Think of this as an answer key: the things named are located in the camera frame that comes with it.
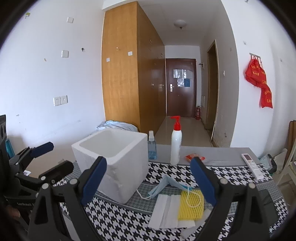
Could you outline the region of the left hand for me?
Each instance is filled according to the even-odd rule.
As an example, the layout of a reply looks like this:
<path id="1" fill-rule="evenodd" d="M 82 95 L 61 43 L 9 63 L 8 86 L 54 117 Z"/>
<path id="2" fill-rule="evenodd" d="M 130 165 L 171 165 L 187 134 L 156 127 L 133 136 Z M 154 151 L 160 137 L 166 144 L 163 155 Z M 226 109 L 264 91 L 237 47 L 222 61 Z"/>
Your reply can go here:
<path id="1" fill-rule="evenodd" d="M 14 218 L 14 219 L 17 219 L 17 218 L 20 218 L 21 217 L 21 214 L 20 212 L 13 208 L 12 206 L 8 205 L 5 207 L 7 213 L 9 214 L 10 217 Z"/>

